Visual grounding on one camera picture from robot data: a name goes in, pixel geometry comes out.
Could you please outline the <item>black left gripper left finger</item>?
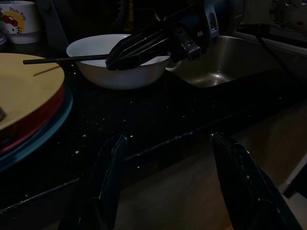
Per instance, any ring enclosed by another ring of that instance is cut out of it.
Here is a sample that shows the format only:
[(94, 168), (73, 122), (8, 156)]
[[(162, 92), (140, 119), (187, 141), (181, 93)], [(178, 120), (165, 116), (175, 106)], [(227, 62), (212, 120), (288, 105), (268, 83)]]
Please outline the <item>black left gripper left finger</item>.
[(114, 228), (127, 142), (125, 135), (116, 135), (91, 158), (71, 195), (60, 230)]

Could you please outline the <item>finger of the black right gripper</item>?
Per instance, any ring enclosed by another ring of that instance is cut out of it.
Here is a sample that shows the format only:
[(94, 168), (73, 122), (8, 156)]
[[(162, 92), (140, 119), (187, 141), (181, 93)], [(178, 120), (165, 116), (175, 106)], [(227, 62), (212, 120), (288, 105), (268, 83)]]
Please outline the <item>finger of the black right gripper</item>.
[(172, 25), (153, 23), (120, 40), (110, 51), (111, 57), (172, 56)]
[(168, 51), (169, 40), (142, 40), (132, 42), (121, 40), (106, 58), (108, 70), (126, 70), (138, 67)]

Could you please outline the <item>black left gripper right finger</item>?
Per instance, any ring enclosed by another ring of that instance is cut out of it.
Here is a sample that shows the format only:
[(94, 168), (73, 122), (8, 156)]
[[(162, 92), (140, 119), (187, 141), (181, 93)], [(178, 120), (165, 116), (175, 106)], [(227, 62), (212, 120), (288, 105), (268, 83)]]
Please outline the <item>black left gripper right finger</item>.
[(270, 177), (236, 140), (211, 134), (220, 189), (235, 230), (300, 230)]

